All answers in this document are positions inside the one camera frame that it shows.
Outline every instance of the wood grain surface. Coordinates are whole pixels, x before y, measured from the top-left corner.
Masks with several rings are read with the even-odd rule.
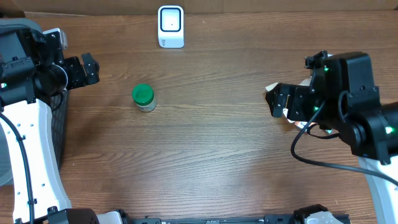
[[[156,16],[36,19],[68,34],[65,56],[91,52],[101,81],[73,90],[61,178],[75,208],[132,217],[250,217],[320,203],[375,223],[363,175],[296,161],[297,128],[263,99],[274,82],[300,83],[303,57],[360,50],[373,60],[381,101],[397,101],[398,12],[187,15],[185,47],[162,49]],[[131,91],[150,84],[158,105],[140,112]],[[340,140],[304,136],[297,153],[357,165]],[[0,188],[0,223],[13,188]]]

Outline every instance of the black cable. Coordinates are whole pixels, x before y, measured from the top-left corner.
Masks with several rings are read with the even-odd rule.
[[[343,123],[346,122],[346,118],[343,116],[343,112],[341,111],[341,102],[343,101],[343,96],[345,96],[347,94],[349,94],[349,91],[344,90],[338,95],[338,105],[337,105],[338,116],[339,116],[341,122],[343,122]]]
[[[60,93],[60,102],[58,103],[58,105],[54,109],[51,109],[51,112],[56,111],[57,109],[59,109],[59,107],[61,107],[62,103],[63,103],[63,92]]]
[[[303,133],[305,132],[305,130],[310,126],[310,124],[317,118],[317,116],[321,113],[323,107],[325,105],[325,102],[322,103],[322,105],[319,107],[319,109],[317,110],[317,112],[315,112],[315,114],[312,116],[312,118],[308,121],[308,123],[304,126],[303,129],[300,130],[300,132],[297,134],[296,138],[294,138],[293,142],[292,142],[292,146],[290,148],[290,152],[292,153],[292,156],[294,158],[296,158],[299,161],[305,162],[307,164],[312,164],[315,166],[323,166],[323,167],[329,167],[329,168],[334,168],[334,169],[342,169],[342,170],[348,170],[348,171],[353,171],[353,172],[360,172],[363,174],[368,174],[368,175],[373,175],[376,177],[380,177],[384,180],[387,180],[393,184],[395,184],[396,186],[398,186],[398,181],[394,180],[393,178],[387,176],[386,174],[382,174],[379,172],[375,172],[375,171],[371,171],[368,169],[363,169],[363,168],[359,168],[359,167],[352,167],[352,166],[346,166],[346,165],[340,165],[340,164],[332,164],[332,163],[327,163],[327,162],[318,162],[318,161],[312,161],[310,159],[304,159],[300,156],[298,156],[295,152],[294,152],[294,148],[297,144],[297,141],[299,141],[301,135],[303,135]]]
[[[19,134],[17,128],[14,126],[14,124],[3,114],[0,113],[0,118],[4,120],[5,123],[10,126],[12,132],[15,134],[19,147],[21,149],[21,154],[22,154],[22,160],[24,162],[24,169],[25,169],[25,177],[26,177],[26,188],[27,188],[27,198],[28,198],[28,203],[29,203],[29,215],[30,215],[30,224],[34,224],[35,220],[35,208],[34,208],[34,199],[33,199],[33,190],[32,190],[32,182],[30,180],[30,170],[29,170],[29,163],[27,160],[27,155],[26,155],[26,150],[24,143],[22,142],[23,139],[21,138],[21,135]]]
[[[316,135],[314,135],[314,134],[311,134],[311,129],[312,129],[313,127],[315,127],[316,125],[318,125],[318,124],[313,124],[313,125],[309,126],[309,127],[307,128],[307,134],[311,135],[312,137],[316,137],[316,138],[318,138],[318,139],[333,139],[333,138],[340,137],[340,133],[331,134],[331,135],[328,135],[328,136],[316,136]]]

